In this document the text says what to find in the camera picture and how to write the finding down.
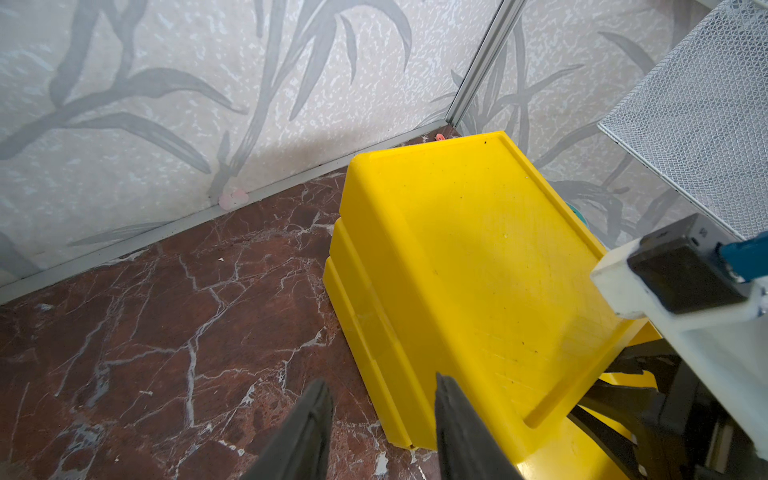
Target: white baseboard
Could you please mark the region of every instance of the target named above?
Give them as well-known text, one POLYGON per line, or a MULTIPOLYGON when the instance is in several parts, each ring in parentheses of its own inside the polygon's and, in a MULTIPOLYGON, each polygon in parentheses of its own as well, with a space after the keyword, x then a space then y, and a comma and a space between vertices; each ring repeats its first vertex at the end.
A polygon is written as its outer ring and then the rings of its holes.
MULTIPOLYGON (((345 155, 341 158, 337 158, 326 164, 310 168, 309 170, 305 170, 300 174, 288 177, 285 180, 280 180, 274 184, 267 185, 266 187, 262 187, 258 190, 249 192, 248 204, 252 204, 253 202, 257 202, 274 194, 278 194, 283 190, 295 187, 298 184, 303 184, 304 182, 312 180, 313 178, 322 177, 323 175, 328 174, 329 172, 332 172, 338 168, 345 167, 349 165, 349 162, 352 161, 352 159, 357 154, 361 154, 367 151, 385 150, 387 148, 392 148, 403 142, 411 140, 412 138, 427 134, 430 131, 445 125, 447 124, 444 120, 432 122, 429 125, 416 128, 404 134, 400 134, 396 137, 384 140, 378 144, 363 148, 360 151, 345 155)), ((206 210, 196 212, 195 214, 180 218, 179 220, 166 223, 162 227, 141 233, 136 237, 113 243, 109 247, 104 247, 100 250, 88 253, 87 255, 76 258, 74 260, 69 260, 68 262, 62 263, 61 265, 53 266, 47 270, 43 270, 40 273, 36 273, 35 275, 28 276, 21 280, 16 280, 14 283, 0 286, 0 305, 13 299, 19 298, 20 296, 24 296, 27 293, 32 293, 36 290, 40 290, 47 286, 53 285, 54 283, 61 282, 70 276, 83 273, 84 271, 90 270, 95 266, 100 266, 120 257, 124 257, 125 255, 135 252, 136 250, 148 247, 152 243, 159 242, 160 240, 171 237, 177 233, 183 232, 192 227, 196 227, 201 223, 205 223, 208 220, 212 220, 216 217, 228 213, 228 211, 223 210, 221 207, 216 205, 215 207, 207 208, 206 210)))

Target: red marble floor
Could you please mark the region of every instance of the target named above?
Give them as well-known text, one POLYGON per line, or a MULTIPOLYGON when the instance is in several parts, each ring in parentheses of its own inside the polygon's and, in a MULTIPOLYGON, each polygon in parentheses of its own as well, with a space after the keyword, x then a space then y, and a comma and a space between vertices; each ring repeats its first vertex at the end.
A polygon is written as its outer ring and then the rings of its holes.
POLYGON ((0 306, 0 478, 238 478, 318 377, 328 478, 439 478, 386 442, 323 287, 344 178, 0 306))

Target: wall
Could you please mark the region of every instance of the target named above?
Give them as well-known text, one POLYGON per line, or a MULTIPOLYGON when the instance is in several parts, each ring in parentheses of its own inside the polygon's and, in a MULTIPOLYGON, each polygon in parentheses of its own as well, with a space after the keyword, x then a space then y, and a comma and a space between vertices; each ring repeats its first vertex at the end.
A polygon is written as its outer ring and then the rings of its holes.
POLYGON ((5 0, 0 285, 440 118, 497 6, 5 0))
POLYGON ((615 247, 695 211, 596 123, 707 13, 694 0, 528 0, 464 134, 506 131, 615 247))

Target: bamboo leaf pattern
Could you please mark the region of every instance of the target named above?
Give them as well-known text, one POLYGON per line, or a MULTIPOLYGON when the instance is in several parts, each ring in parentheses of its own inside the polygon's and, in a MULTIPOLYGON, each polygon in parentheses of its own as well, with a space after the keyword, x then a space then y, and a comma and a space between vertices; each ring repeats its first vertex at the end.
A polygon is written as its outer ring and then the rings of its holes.
POLYGON ((457 91, 450 91, 447 94, 442 94, 442 95, 439 95, 437 97, 434 97, 432 100, 429 101, 429 103, 433 104, 436 101, 445 100, 446 98, 455 98, 456 94, 458 94, 457 91))
POLYGON ((602 210, 606 219, 607 231, 601 232, 592 226, 590 230, 593 230, 600 241, 608 247, 616 246, 616 241, 622 231, 621 214, 624 203, 621 200, 605 187, 581 180, 553 181, 550 182, 550 185, 567 202, 587 201, 602 210))
POLYGON ((478 134, 482 131, 482 125, 478 125, 477 118, 478 106, 473 101, 467 107, 467 111, 464 113, 464 117, 462 118, 462 123, 464 124, 467 133, 470 135, 478 134))
POLYGON ((567 75, 570 75, 571 73, 573 73, 573 71, 578 70, 579 68, 582 68, 582 67, 584 67, 584 64, 579 63, 579 64, 576 64, 576 65, 570 65, 568 67, 562 68, 562 69, 556 71, 555 73, 549 75, 544 80, 537 81, 536 83, 531 85, 526 90, 526 94, 528 96, 533 96, 533 95, 537 94, 538 92, 544 90, 549 85, 555 83, 560 78, 563 78, 563 77, 565 77, 567 75))
POLYGON ((41 268, 16 250, 16 245, 3 232, 0 232, 0 269, 16 278, 26 278, 41 272, 41 268))
POLYGON ((36 141, 45 132, 67 127, 67 122, 78 115, 113 104, 132 96, 159 98, 174 91, 196 91, 237 113, 242 110, 206 82, 192 74, 173 68, 149 68, 107 91, 101 91, 70 101, 50 114, 30 122, 0 142, 0 160, 8 160, 36 141))
POLYGON ((509 115, 509 120, 507 120, 507 125, 504 127, 504 132, 510 132, 515 131, 515 125, 518 121, 518 110, 520 107, 518 105, 515 105, 512 107, 512 114, 509 115))
POLYGON ((48 96, 53 105, 61 107, 80 79, 85 56, 98 20, 100 0, 78 0, 72 16, 69 49, 57 68, 56 76, 48 84, 48 96))
POLYGON ((608 175, 608 177, 603 181, 603 187, 609 186, 614 182, 614 180, 619 178, 619 175, 621 175, 630 166, 630 164, 632 163, 632 160, 634 160, 634 157, 632 157, 632 154, 630 153, 624 154, 624 158, 621 159, 621 162, 619 163, 619 165, 617 165, 616 168, 614 168, 614 170, 611 172, 611 174, 608 175))
POLYGON ((647 74, 656 66, 656 62, 643 48, 623 35, 610 33, 609 31, 599 31, 608 41, 616 44, 627 56, 647 74))
POLYGON ((205 81, 175 68, 148 68, 127 79, 116 90, 125 97, 149 98, 160 98, 174 91, 194 91, 231 111, 247 113, 205 81))
POLYGON ((488 111, 487 118, 488 121, 493 120, 496 118, 496 115, 500 114, 505 108, 514 105, 517 107, 515 109, 515 112, 519 110, 519 105, 521 103, 521 96, 518 94, 506 94, 502 95, 501 97, 497 98, 495 102, 493 102, 493 105, 491 106, 491 110, 488 111))
POLYGON ((148 232, 158 227, 162 227, 167 222, 150 222, 139 223, 137 225, 129 225, 127 227, 120 227, 107 232, 97 233, 90 237, 78 240, 76 242, 68 243, 70 247, 79 247, 82 245, 93 245, 94 243, 112 242, 115 240, 125 240, 127 238, 135 237, 140 233, 148 232))
POLYGON ((692 11, 692 3, 690 0, 673 0, 672 1, 672 45, 680 43, 688 32, 691 30, 690 26, 690 14, 692 11))
MULTIPOLYGON (((114 8, 113 1, 104 0, 104 7, 102 8, 104 8, 105 12, 112 12, 114 8)), ((147 10, 147 2, 148 0, 130 0, 119 19, 116 16, 116 8, 114 8, 114 14, 107 13, 114 33, 123 44, 120 66, 114 75, 116 83, 125 79, 128 76, 128 72, 131 71, 131 66, 134 62, 134 30, 141 21, 141 18, 144 17, 144 12, 147 10)))
POLYGON ((457 88, 460 88, 462 86, 462 82, 464 81, 464 77, 462 77, 460 74, 456 73, 453 70, 451 70, 451 79, 453 80, 453 84, 456 85, 457 88))
POLYGON ((498 93, 502 90, 502 80, 504 80, 504 70, 507 65, 507 44, 504 43, 498 53, 491 74, 488 76, 488 85, 485 87, 485 96, 483 97, 482 110, 490 111, 493 102, 498 98, 498 93))
POLYGON ((204 174, 210 173, 208 162, 192 145, 179 138, 166 127, 134 114, 126 112, 109 114, 104 117, 94 118, 93 120, 82 121, 70 126, 70 128, 119 128, 172 153, 185 164, 198 169, 204 174))
POLYGON ((256 15, 256 36, 264 36, 264 0, 253 0, 253 11, 256 15))
POLYGON ((680 199, 680 194, 672 187, 667 188, 664 193, 654 198, 648 205, 642 217, 637 221, 637 230, 648 233, 664 218, 667 211, 680 199))
POLYGON ((416 127, 422 127, 427 124, 431 124, 433 121, 440 120, 441 118, 445 118, 445 116, 448 113, 448 109, 450 108, 450 105, 447 107, 443 107, 437 111, 433 111, 431 114, 424 117, 424 120, 422 120, 416 127))
MULTIPOLYGON (((518 94, 525 90, 525 82, 528 79, 528 64, 525 58, 525 35, 523 24, 518 22, 512 27, 512 36, 515 37, 515 72, 518 76, 518 94)), ((518 126, 518 148, 523 154, 528 154, 528 136, 530 134, 530 121, 528 119, 528 102, 520 102, 520 118, 518 126)))
POLYGON ((289 121, 296 118, 306 101, 310 98, 310 93, 315 88, 320 74, 323 73, 323 69, 328 62, 328 57, 331 55, 331 48, 335 38, 336 29, 326 29, 315 37, 310 61, 306 64, 304 78, 301 81, 301 86, 299 86, 299 94, 296 96, 296 103, 293 104, 293 110, 290 112, 289 121))
POLYGON ((349 20, 344 15, 339 15, 339 18, 341 18, 346 34, 346 57, 349 59, 349 67, 352 69, 349 83, 352 84, 355 81, 355 73, 357 72, 357 40, 355 39, 355 30, 352 28, 349 20))
POLYGON ((225 162, 227 161, 227 157, 230 154, 230 132, 225 131, 224 136, 221 138, 221 143, 219 144, 219 150, 216 152, 216 159, 219 162, 225 162))
POLYGON ((547 150, 543 155, 541 155, 538 160, 533 163, 533 165, 538 169, 542 169, 546 165, 550 164, 555 158, 558 157, 559 154, 563 153, 568 148, 573 147, 576 145, 576 143, 599 133, 600 130, 598 129, 597 121, 592 121, 586 125, 582 125, 579 128, 568 132, 563 138, 558 140, 558 142, 554 144, 552 148, 547 150))
POLYGON ((226 168, 214 176, 208 189, 208 196, 214 200, 223 192, 231 177, 236 177, 245 166, 248 157, 256 147, 266 122, 272 100, 288 74, 296 67, 301 54, 313 43, 310 61, 306 66, 296 103, 290 113, 293 120, 309 99, 312 89, 325 68, 329 52, 336 38, 335 15, 359 5, 367 5, 384 13, 395 24, 402 39, 405 54, 404 68, 411 54, 412 33, 406 14, 393 0, 304 0, 296 20, 296 29, 280 64, 280 43, 283 38, 283 22, 286 14, 285 2, 273 2, 270 9, 269 33, 267 34, 266 58, 264 61, 261 88, 256 109, 251 117, 248 130, 235 150, 226 168))

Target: wire mesh basket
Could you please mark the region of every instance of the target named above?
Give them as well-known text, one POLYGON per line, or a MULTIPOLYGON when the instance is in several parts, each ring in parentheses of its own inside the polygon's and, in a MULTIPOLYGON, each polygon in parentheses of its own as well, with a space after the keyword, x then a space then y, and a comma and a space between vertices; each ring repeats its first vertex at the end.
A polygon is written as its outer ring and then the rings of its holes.
POLYGON ((599 128, 742 240, 768 230, 768 10, 724 0, 599 128))

